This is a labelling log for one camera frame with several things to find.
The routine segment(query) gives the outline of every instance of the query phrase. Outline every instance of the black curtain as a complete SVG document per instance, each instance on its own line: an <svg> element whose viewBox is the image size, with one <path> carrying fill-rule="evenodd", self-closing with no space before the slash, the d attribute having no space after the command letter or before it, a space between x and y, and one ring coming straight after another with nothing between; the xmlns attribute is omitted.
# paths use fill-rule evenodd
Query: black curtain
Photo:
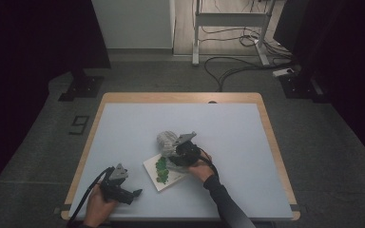
<svg viewBox="0 0 365 228"><path fill-rule="evenodd" d="M274 36L365 145L365 3L287 0Z"/></svg>
<svg viewBox="0 0 365 228"><path fill-rule="evenodd" d="M109 68L89 0L0 0L0 172L48 96L73 68Z"/></svg>

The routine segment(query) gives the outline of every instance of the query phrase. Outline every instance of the gray carpet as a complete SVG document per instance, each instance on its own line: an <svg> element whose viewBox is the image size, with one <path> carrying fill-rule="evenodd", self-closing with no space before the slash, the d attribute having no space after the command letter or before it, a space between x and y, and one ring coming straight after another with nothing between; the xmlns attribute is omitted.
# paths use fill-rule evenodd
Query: gray carpet
<svg viewBox="0 0 365 228"><path fill-rule="evenodd" d="M104 93L213 92L217 88L203 62L191 66L187 58L162 55L110 58L112 69L86 71L105 76L97 98L58 102L71 76L61 75L50 82L43 110L0 176L0 227L65 227L60 208ZM239 66L225 61L209 67L221 75ZM330 104L286 99L271 70L238 73L225 82L224 91L262 95L301 209L297 221L258 227L365 227L365 148ZM83 135L68 134L80 130L72 126L75 116L90 117Z"/></svg>

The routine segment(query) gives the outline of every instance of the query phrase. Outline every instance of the table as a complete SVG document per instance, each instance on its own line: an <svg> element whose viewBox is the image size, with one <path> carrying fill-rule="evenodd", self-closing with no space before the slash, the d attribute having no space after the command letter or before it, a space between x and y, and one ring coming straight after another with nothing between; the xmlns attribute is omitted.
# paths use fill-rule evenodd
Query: table
<svg viewBox="0 0 365 228"><path fill-rule="evenodd" d="M78 168L76 170L73 182L69 188L65 206L61 213L63 219L69 219L69 207L73 202L79 180L85 167L86 158L90 151L90 147L93 142L96 130L99 125L99 121L103 114L105 105L107 103L138 103L138 104L161 104L161 103L172 103L172 104L207 104L211 101L219 104L227 103L243 103L243 104L257 104L259 110L259 116L261 123L265 130L267 141L272 151L272 157L277 167L280 181L283 185L286 197L292 206L293 220L296 220L300 216L297 202L293 189L291 187L289 178L284 167L282 157L279 152L278 143L275 139L275 135L272 126L269 122L269 118L263 104L263 100L258 93L107 93L104 95L97 115L95 117L93 126L91 127L89 136L86 141L86 146L82 157L80 159Z"/></svg>

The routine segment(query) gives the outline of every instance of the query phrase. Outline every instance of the paper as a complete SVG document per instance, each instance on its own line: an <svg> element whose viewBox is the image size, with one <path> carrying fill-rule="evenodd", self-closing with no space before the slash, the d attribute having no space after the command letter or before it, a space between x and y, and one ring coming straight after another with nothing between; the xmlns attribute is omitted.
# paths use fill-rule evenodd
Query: paper
<svg viewBox="0 0 365 228"><path fill-rule="evenodd" d="M155 185L156 189L160 192L164 190L164 188L170 186L173 183L176 183L177 181L180 181L183 179L188 173L180 173L173 170L168 169L168 179L166 183L158 182L158 173L156 169L156 162L161 158L162 155L158 154L155 157L148 159L147 161L144 161L144 168L146 169L147 173L149 174L149 177L152 179L153 184Z"/></svg>

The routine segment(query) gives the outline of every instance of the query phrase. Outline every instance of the cable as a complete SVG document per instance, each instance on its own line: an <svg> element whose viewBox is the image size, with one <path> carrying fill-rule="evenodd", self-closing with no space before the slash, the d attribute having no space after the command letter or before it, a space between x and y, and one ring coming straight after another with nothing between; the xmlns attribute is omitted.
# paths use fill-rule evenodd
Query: cable
<svg viewBox="0 0 365 228"><path fill-rule="evenodd" d="M75 220L76 216L78 215L79 211L81 210L83 204L86 201L86 198L88 196L88 194L91 192L91 189L93 189L94 185L96 185L96 183L99 181L99 179L102 177L102 175L104 175L106 172L108 172L108 170L110 170L111 167L108 167L105 171L103 171L94 181L93 183L88 187L88 189L86 190L85 194L83 195L81 201L79 202L78 207L76 208L75 212L73 213L72 217L69 219L69 221L67 222L67 227L71 227L73 221Z"/></svg>
<svg viewBox="0 0 365 228"><path fill-rule="evenodd" d="M225 71L219 77L219 79L218 79L213 73L211 73L209 71L209 69L207 67L207 65L208 65L208 63L210 61L216 60L216 59L230 59L230 60L235 60L235 61L239 61L239 62L245 63L245 64L247 64L249 66L244 66L244 67L240 67L240 68L232 68L232 69L229 69L229 70ZM285 63L285 64L276 65L276 66L258 66L256 64L253 64L253 63L250 63L250 62L247 62L247 61L238 59L238 58L234 58L234 57L212 57L212 58L209 58L208 60L205 61L205 63L204 63L204 69L218 83L218 89L216 90L216 92L223 92L224 81L228 77L230 77L230 76L232 76L232 75L234 75L236 73L239 73L239 72L242 72L242 71L245 71L245 70L255 70L255 69L264 70L264 69L275 69L275 68L279 68L279 67L289 67L292 64L293 64L293 61L290 61L289 63Z"/></svg>

